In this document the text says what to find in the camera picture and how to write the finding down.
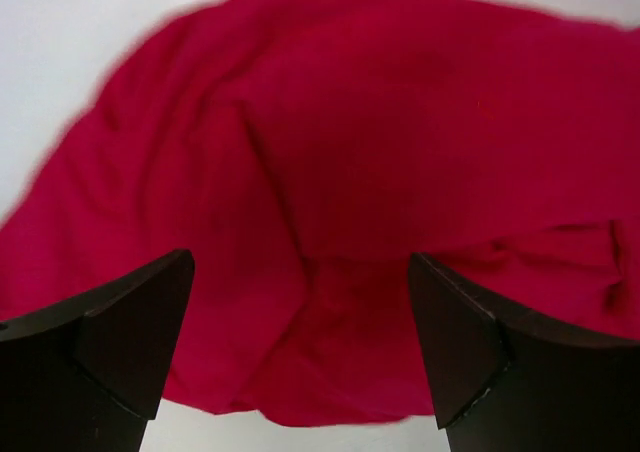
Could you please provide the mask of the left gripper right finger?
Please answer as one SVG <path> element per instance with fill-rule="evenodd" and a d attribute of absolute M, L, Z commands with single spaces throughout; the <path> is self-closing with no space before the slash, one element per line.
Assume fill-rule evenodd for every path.
<path fill-rule="evenodd" d="M 635 451 L 639 345 L 571 325 L 432 258 L 408 267 L 437 425 L 454 451 Z"/>

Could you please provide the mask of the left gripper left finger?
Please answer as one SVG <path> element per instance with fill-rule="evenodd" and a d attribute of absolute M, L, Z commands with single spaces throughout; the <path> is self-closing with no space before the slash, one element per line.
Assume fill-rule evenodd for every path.
<path fill-rule="evenodd" d="M 1 324 L 1 448 L 137 451 L 155 419 L 194 258 L 176 250 Z"/>

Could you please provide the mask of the red t shirt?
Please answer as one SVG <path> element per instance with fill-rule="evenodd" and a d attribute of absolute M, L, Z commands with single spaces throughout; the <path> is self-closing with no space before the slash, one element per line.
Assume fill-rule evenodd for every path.
<path fill-rule="evenodd" d="M 424 252 L 639 335 L 639 32 L 474 0 L 227 0 L 158 29 L 1 230 L 1 314 L 176 248 L 165 395 L 285 426 L 433 408 Z"/>

